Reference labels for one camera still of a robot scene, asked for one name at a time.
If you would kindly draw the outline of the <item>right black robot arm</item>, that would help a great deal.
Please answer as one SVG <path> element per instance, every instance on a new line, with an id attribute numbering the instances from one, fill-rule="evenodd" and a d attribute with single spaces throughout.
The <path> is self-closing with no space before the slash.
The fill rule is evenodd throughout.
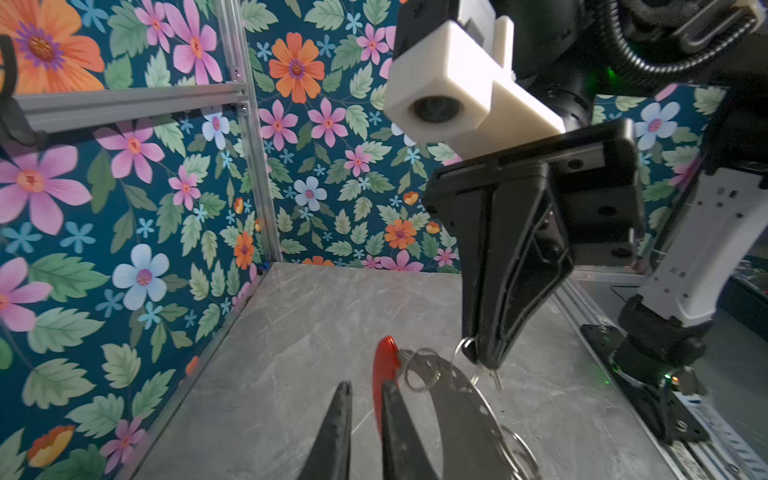
<path id="1" fill-rule="evenodd" d="M 649 279 L 608 364 L 664 387 L 700 358 L 767 226 L 763 1 L 410 1 L 386 115 L 448 147 L 422 203 L 458 242 L 462 339 L 499 368 L 578 266 Z"/>

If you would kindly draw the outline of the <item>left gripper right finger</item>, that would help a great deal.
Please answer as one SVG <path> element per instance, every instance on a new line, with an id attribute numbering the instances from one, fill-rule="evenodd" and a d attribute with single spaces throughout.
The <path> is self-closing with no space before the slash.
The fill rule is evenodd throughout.
<path id="1" fill-rule="evenodd" d="M 383 478 L 437 480 L 395 381 L 382 384 L 381 407 Z"/>

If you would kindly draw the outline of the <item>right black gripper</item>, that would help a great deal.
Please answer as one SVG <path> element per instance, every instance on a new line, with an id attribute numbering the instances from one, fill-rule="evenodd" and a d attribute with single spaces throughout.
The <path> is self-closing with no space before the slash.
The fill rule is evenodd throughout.
<path id="1" fill-rule="evenodd" d="M 573 264 L 632 262 L 644 228 L 636 154 L 634 123 L 620 118 L 432 174 L 423 204 L 457 239 L 472 363 L 500 368 Z"/>

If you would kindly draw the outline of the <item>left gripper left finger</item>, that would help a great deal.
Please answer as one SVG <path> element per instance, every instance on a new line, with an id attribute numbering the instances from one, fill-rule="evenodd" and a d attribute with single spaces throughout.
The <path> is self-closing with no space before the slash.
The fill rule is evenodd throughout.
<path id="1" fill-rule="evenodd" d="M 298 480 L 347 480 L 350 472 L 353 391 L 338 384 Z"/>

